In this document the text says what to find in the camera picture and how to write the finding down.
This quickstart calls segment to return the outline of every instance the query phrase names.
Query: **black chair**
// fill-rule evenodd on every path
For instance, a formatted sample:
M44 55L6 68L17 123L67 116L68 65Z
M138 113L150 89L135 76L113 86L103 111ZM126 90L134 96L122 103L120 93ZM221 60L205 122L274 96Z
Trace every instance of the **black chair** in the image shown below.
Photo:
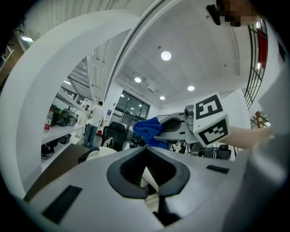
M139 141L142 139L142 136L136 135L133 133L131 142L134 144L134 146L138 146Z
M232 151L228 149L228 145L220 145L216 152L216 159L228 160Z
M115 151L122 151L124 141L126 139L125 127L121 123L112 122L109 126L105 126L102 135L101 146L104 145L108 138L113 138Z

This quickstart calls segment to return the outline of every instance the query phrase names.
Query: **white shirt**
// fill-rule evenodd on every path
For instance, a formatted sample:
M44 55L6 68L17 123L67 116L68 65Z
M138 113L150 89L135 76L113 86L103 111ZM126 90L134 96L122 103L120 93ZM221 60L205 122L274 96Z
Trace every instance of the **white shirt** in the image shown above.
M104 114L103 108L99 105L94 105L90 112L92 111L92 118L89 120L89 124L92 126L98 127L100 125L100 120Z

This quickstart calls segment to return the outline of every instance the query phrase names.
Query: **white shelf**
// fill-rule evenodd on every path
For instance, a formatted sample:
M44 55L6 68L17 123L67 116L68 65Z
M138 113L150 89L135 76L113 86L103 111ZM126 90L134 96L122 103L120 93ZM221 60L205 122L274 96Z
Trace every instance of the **white shelf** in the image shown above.
M79 104L77 104L68 94L63 90L63 88L60 88L57 95L55 96L59 100L63 101L64 103L68 104L71 107L74 107L78 110L84 111L84 108L82 108Z
M59 126L59 125L52 126L48 132L43 132L41 145L48 143L52 140L55 140L61 136L70 134L73 131L80 130L82 128L83 126L79 126L78 124L74 126Z

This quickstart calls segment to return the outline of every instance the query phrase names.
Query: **window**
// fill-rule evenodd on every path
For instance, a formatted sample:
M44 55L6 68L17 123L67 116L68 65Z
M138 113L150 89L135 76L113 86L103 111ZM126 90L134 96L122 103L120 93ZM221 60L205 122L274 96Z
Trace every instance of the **window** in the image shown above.
M147 118L148 110L149 110L149 106L147 104L143 103L143 105L141 107L140 117Z
M127 103L126 111L130 112L131 115L139 116L141 110L140 106L142 106L142 102L137 98L130 96Z
M127 105L127 102L129 101L129 98L130 98L130 95L126 92L123 92L119 98L119 101L116 107L122 110L126 109L126 105Z
M119 112L135 116L138 120L145 120L148 115L149 105L137 99L136 97L123 92L116 106Z
M82 105L82 103L83 103L84 100L85 100L84 97L78 95L76 102L77 102L77 104Z

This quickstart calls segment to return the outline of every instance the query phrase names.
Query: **person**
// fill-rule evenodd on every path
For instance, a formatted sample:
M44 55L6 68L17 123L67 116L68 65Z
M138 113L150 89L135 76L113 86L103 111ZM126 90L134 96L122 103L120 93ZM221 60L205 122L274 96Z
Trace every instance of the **person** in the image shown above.
M274 137L271 128L244 129L230 127L231 134L220 142L242 149L251 149L255 144Z
M87 124L87 130L85 133L85 140L84 140L85 147L92 148L94 145L96 132L100 124L100 120L104 114L102 105L103 105L103 102L99 101L97 105L94 105L90 109L90 114L88 116L89 122Z

